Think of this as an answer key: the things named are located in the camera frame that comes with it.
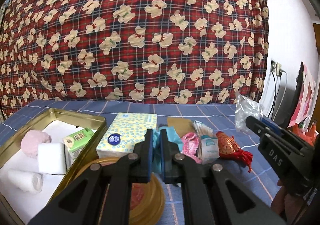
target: pink fluffy ball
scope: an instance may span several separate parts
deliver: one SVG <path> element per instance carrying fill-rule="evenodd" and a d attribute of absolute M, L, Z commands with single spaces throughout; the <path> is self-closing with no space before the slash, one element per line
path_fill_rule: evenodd
<path fill-rule="evenodd" d="M 46 132 L 29 130 L 21 141 L 21 150 L 26 156 L 36 158 L 38 155 L 38 145 L 50 142 L 51 137 Z"/>

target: red plaid fabric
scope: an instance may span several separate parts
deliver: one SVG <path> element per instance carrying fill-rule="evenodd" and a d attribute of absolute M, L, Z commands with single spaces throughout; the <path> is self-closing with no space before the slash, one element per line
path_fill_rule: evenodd
<path fill-rule="evenodd" d="M 1 106 L 34 99 L 139 103 L 259 100 L 267 0 L 10 0 Z"/>

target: metal bolt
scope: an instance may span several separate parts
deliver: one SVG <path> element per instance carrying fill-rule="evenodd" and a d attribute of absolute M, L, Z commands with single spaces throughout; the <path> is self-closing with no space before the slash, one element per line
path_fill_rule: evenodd
<path fill-rule="evenodd" d="M 98 170 L 100 169 L 100 167 L 101 167 L 100 164 L 94 163 L 94 164 L 92 164 L 92 165 L 90 166 L 90 169 L 91 169 L 92 171 L 98 171 Z"/>
<path fill-rule="evenodd" d="M 184 159 L 184 154 L 177 153 L 177 154 L 174 155 L 174 158 L 176 160 L 183 160 Z"/>
<path fill-rule="evenodd" d="M 223 169 L 223 167 L 222 167 L 221 164 L 214 164 L 214 165 L 212 166 L 212 169 L 213 169 L 214 171 L 216 171 L 216 172 L 220 172 L 220 171 Z"/>
<path fill-rule="evenodd" d="M 130 154 L 128 155 L 128 158 L 129 158 L 130 160 L 136 160 L 136 159 L 138 158 L 138 154 L 137 154 L 137 153 L 130 153 Z"/>

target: yellow tissue box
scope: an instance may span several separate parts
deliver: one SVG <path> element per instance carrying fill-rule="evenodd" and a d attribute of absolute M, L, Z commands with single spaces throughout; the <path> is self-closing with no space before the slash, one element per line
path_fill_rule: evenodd
<path fill-rule="evenodd" d="M 96 148 L 99 158 L 133 152 L 134 145 L 144 141 L 147 129 L 156 126 L 156 114 L 119 112 Z"/>

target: brown envelope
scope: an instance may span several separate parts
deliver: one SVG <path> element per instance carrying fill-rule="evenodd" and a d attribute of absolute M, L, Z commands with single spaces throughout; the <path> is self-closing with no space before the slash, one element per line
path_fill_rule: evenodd
<path fill-rule="evenodd" d="M 168 117 L 167 124 L 168 127 L 174 127 L 180 138 L 189 132 L 196 133 L 192 121 L 189 119 Z"/>

